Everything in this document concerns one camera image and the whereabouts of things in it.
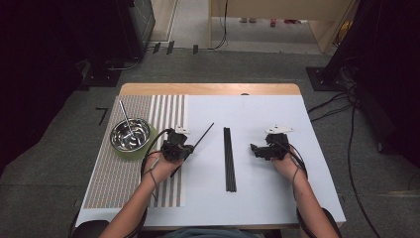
chopstick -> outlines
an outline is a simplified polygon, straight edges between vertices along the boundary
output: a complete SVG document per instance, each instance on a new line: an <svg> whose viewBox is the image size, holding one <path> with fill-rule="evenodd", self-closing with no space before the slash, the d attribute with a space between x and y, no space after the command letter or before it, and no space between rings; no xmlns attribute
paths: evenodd
<svg viewBox="0 0 420 238"><path fill-rule="evenodd" d="M237 191L235 179L234 158L232 152L232 138L231 129L223 128L225 141L225 176L226 176L226 191Z"/></svg>

person's arm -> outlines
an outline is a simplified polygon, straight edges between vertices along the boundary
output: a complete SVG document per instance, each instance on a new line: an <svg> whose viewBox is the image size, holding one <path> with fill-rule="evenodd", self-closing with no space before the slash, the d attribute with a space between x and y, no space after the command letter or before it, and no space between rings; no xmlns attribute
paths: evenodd
<svg viewBox="0 0 420 238"><path fill-rule="evenodd" d="M149 171L153 163L158 159L155 167ZM102 232L101 238L105 237L125 237L130 234L140 223L143 213L148 206L156 184L164 181L170 174L182 164L183 160L168 162L161 153L154 153L148 157L145 166L145 174L142 177L137 189L121 208L120 212L109 223Z"/></svg>
<svg viewBox="0 0 420 238"><path fill-rule="evenodd" d="M272 159L272 162L292 183L297 208L309 230L316 237L339 237L318 203L305 172L295 165L290 154L286 154L283 160Z"/></svg>

white tabletop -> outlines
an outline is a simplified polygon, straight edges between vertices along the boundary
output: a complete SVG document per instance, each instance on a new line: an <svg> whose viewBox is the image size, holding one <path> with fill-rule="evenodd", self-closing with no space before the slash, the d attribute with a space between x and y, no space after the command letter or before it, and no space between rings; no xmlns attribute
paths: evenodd
<svg viewBox="0 0 420 238"><path fill-rule="evenodd" d="M185 206L151 207L145 229L185 226L290 227L297 225L290 183L271 162L256 158L250 144L266 146L265 129L293 128L289 143L302 156L309 181L336 222L346 221L334 184L300 95L188 95L186 144L212 129L183 165ZM223 128L231 128L237 192L226 191ZM111 220L119 209L81 209L76 226L92 219Z"/></svg>

hand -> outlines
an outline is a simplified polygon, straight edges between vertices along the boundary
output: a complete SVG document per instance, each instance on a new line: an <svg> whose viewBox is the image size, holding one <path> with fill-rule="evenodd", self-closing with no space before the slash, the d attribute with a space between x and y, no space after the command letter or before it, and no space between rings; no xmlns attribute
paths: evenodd
<svg viewBox="0 0 420 238"><path fill-rule="evenodd" d="M147 172L149 170L149 168L152 166L152 164L158 158L159 158L159 160L155 164L155 167L152 170L152 173L153 173L154 178L155 178L157 183L160 183L160 182L164 181L165 179L167 179L170 176L170 174L176 168L180 167L183 163L183 160L177 160L177 161L169 162L164 158L162 153L160 153L160 152L153 153L150 156L148 156L148 158L147 158L147 162L146 162L146 166L145 166L145 172Z"/></svg>
<svg viewBox="0 0 420 238"><path fill-rule="evenodd" d="M274 163L277 170L283 176L285 176L289 181L293 180L293 176L297 170L297 165L294 164L294 161L289 153L284 155L283 160L280 160L278 158L271 158L271 161Z"/></svg>

gray carpet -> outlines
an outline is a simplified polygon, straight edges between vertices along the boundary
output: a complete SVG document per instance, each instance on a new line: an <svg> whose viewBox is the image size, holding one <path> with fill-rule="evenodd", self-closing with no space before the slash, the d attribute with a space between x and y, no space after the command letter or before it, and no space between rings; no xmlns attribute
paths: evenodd
<svg viewBox="0 0 420 238"><path fill-rule="evenodd" d="M0 237L65 237L80 208L111 107L126 82L292 82L307 108L334 92L314 92L305 66L325 66L329 56L235 53L175 49L167 55L147 52L142 62L123 71L115 88L76 91L52 121L38 145L12 162L0 182ZM343 106L344 100L314 112L311 118ZM374 237L353 193L347 163L351 110L313 123L330 168L347 222L344 237ZM398 155L381 155L364 113L357 110L352 145L352 171L361 201L381 237L420 234L419 169ZM296 230L283 237L299 237Z"/></svg>

